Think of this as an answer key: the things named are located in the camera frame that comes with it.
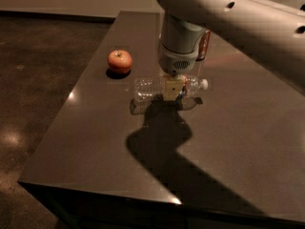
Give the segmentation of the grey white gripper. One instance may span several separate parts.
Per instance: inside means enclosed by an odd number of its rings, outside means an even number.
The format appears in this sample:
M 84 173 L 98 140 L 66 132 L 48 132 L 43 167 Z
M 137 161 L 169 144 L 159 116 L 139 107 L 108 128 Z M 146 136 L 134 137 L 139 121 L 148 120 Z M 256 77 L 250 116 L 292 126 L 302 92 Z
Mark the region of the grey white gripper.
M 185 77 L 193 69 L 198 57 L 199 43 L 205 29 L 164 13 L 159 36 L 158 63 L 166 74 L 163 99 L 176 100 L 185 86 Z

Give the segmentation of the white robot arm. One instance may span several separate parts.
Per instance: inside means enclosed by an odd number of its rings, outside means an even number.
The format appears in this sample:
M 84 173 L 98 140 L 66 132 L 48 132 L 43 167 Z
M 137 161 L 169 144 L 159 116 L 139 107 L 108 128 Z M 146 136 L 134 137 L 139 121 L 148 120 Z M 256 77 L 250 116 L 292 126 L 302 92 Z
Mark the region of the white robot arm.
M 268 0 L 156 0 L 165 11 L 158 61 L 167 74 L 193 68 L 206 30 L 305 92 L 305 13 Z

